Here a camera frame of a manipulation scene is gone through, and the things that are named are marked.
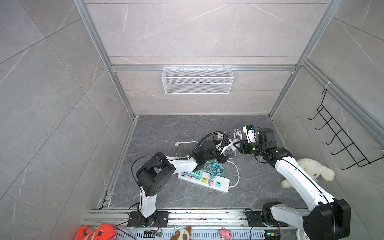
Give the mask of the white charger cube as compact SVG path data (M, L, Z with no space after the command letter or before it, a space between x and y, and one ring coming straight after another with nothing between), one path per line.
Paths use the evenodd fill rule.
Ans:
M227 149L231 149L233 152L235 152L237 150L237 148L234 146L234 143L231 142L228 146L227 146Z

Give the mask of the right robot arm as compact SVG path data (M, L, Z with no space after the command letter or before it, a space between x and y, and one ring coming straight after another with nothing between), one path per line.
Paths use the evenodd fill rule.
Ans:
M350 235L350 205L319 186L287 149L279 148L272 129L247 125L234 130L234 138L239 153L262 157L264 163L285 177L307 205L306 209L295 209L280 202L264 204L264 225L286 223L305 232L311 240L340 240Z

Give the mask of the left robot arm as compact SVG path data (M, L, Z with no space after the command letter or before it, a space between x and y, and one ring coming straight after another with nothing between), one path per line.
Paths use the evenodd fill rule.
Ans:
M197 172L211 160L225 163L229 159L227 150L233 146L228 134L215 131L204 136L184 157L168 157L162 152L149 156L149 160L133 175L140 189L137 214L133 217L143 227L150 226L157 217L157 194L172 175L183 172Z

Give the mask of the white multicolour power strip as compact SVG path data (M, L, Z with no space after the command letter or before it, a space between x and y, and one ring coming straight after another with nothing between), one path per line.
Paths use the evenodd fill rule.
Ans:
M191 184L204 187L204 188L215 190L221 193L228 193L230 191L230 180L228 178L216 176L212 179L211 174L205 173L205 172L201 172L201 173L202 173L201 180L196 180L192 177L187 176L187 172L179 173L178 179Z

